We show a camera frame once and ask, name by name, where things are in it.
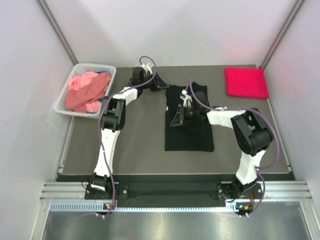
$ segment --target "metal frame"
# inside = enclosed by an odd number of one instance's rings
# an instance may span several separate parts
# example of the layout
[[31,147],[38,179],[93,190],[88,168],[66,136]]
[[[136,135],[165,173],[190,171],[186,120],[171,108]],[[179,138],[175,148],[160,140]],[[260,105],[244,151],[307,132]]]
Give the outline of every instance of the metal frame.
[[71,49],[71,47],[70,47],[65,35],[61,31],[56,19],[54,18],[54,15],[50,11],[50,8],[48,7],[46,1],[45,0],[36,0],[36,2],[38,3],[39,7],[43,11],[45,17],[47,18],[48,22],[50,23],[50,25],[51,25],[53,31],[55,32],[56,36],[60,40],[61,45],[63,46],[63,48],[64,48],[66,54],[68,55],[68,57],[70,58],[71,62],[74,65],[78,64],[79,62],[78,62],[74,52],[72,51],[72,49]]
[[[303,7],[303,4],[306,0],[297,0],[291,9],[288,17],[286,18],[283,26],[281,27],[278,35],[276,36],[274,42],[272,43],[268,53],[266,54],[264,60],[260,68],[265,68],[268,63],[270,62],[272,56],[275,54],[278,46],[280,45],[281,41],[283,40],[286,32],[292,25],[294,19],[298,15],[299,11]],[[48,7],[45,0],[36,0],[39,7],[43,11],[45,17],[47,18],[48,22],[50,23],[51,27],[53,28],[54,32],[56,33],[58,39],[60,40],[63,48],[65,49],[68,57],[73,62],[73,64],[77,64],[78,60],[73,53],[66,37],[64,36],[63,32],[61,31],[57,21],[55,20],[50,8]],[[275,122],[276,129],[278,133],[280,133],[280,142],[288,163],[288,167],[292,167],[290,165],[290,154],[288,152],[288,148],[286,145],[286,141],[282,135],[282,129],[279,125],[276,113],[270,101],[268,101],[271,114],[273,120]],[[64,162],[67,156],[67,151],[70,143],[70,137],[74,127],[74,117],[70,118],[66,137],[63,143],[63,148],[61,151],[61,155],[59,158],[59,164],[56,171],[55,177],[62,173]],[[49,211],[52,206],[57,206],[57,203],[67,203],[68,205],[79,206],[79,204],[100,204],[100,201],[97,200],[84,200],[85,190],[81,186],[79,182],[56,182],[56,183],[46,183],[44,185],[38,206],[37,212],[37,219],[34,224],[34,228],[32,231],[31,239],[42,239],[43,233],[45,230],[45,225],[47,223],[47,219],[49,216]],[[265,198],[263,199],[264,202],[300,202],[301,208],[303,211],[303,215],[309,229],[310,235],[312,239],[319,239],[320,238],[320,218],[315,208],[315,204],[312,200],[312,196],[310,194],[308,184],[305,181],[267,181],[266,182],[266,193]],[[173,208],[116,208],[116,211],[124,211],[124,212],[167,212],[167,211],[204,211],[204,212],[221,212],[221,211],[228,211],[230,206],[226,206],[225,208],[221,207],[207,207],[207,208],[183,208],[183,209],[173,209]]]
[[[101,204],[110,200],[85,200],[85,192],[79,182],[47,182],[41,193],[37,220],[31,239],[42,239],[49,211],[53,212],[103,212]],[[305,181],[267,181],[263,202],[300,202],[303,215],[312,239],[319,239],[320,221],[313,199]],[[234,212],[234,203],[224,207],[116,207],[115,212]]]
[[261,63],[261,66],[259,67],[260,69],[265,69],[267,67],[269,61],[271,60],[272,56],[275,54],[277,48],[279,47],[279,44],[283,40],[284,36],[286,35],[287,31],[291,27],[294,19],[296,18],[296,16],[298,15],[300,10],[302,9],[305,2],[306,2],[306,0],[297,0],[295,2],[288,17],[284,21],[284,24],[282,25],[279,33],[277,34],[275,40],[273,41],[269,51],[267,52],[266,56],[264,57],[264,59]]

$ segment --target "folded red towel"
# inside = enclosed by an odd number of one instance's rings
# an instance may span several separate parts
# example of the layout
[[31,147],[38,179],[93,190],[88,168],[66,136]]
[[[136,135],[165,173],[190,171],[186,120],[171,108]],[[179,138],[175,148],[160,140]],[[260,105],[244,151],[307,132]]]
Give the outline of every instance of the folded red towel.
[[227,67],[226,93],[233,97],[268,99],[269,92],[263,69]]

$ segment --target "white wall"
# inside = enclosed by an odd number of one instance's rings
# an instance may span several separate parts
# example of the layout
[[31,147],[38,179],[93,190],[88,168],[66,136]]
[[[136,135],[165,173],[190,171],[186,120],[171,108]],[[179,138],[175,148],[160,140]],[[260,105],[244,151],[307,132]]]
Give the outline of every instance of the white wall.
[[0,3],[0,239],[31,233],[68,117],[53,103],[72,69],[35,0]]
[[307,0],[266,68],[297,176],[320,212],[320,1]]
[[79,62],[260,65],[296,0],[46,0]]

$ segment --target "laundry basket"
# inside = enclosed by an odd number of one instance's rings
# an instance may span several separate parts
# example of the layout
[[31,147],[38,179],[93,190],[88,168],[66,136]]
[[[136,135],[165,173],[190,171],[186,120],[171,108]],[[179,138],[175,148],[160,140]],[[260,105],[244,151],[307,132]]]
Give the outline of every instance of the laundry basket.
[[117,70],[114,66],[108,66],[108,65],[103,65],[103,64],[78,63],[77,65],[75,65],[73,67],[68,79],[66,80],[66,82],[60,92],[60,95],[54,104],[54,110],[60,114],[97,119],[99,117],[100,110],[96,113],[82,113],[82,112],[76,112],[76,111],[71,111],[71,110],[67,109],[66,99],[67,99],[67,94],[69,91],[69,86],[68,86],[69,79],[75,78],[77,76],[82,76],[86,72],[96,72],[96,73],[106,72],[106,73],[109,73],[111,75],[111,80],[110,80],[109,86],[108,86],[106,93],[105,93],[105,95],[107,96],[110,93],[110,90],[111,90],[112,85],[114,83],[116,71]]

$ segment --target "black work surface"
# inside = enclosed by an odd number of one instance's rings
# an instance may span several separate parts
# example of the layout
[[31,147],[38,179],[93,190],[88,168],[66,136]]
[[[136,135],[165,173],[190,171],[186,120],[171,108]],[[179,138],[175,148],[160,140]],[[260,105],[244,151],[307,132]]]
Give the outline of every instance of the black work surface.
[[[159,76],[170,85],[185,86],[189,77],[207,85],[211,106],[256,107],[272,123],[267,100],[230,97],[226,94],[224,69],[228,66],[166,66],[158,67]],[[254,65],[236,66],[254,68]],[[120,91],[132,76],[132,68],[117,68],[112,92]],[[239,167],[241,151],[232,129],[213,126],[214,152],[165,151],[166,92],[144,90],[126,108],[126,122],[116,142],[113,158],[114,174],[227,174]],[[75,119],[64,164],[64,175],[92,174],[98,161],[97,120]],[[272,143],[261,166],[275,157]],[[287,173],[281,150],[279,162],[265,173]]]

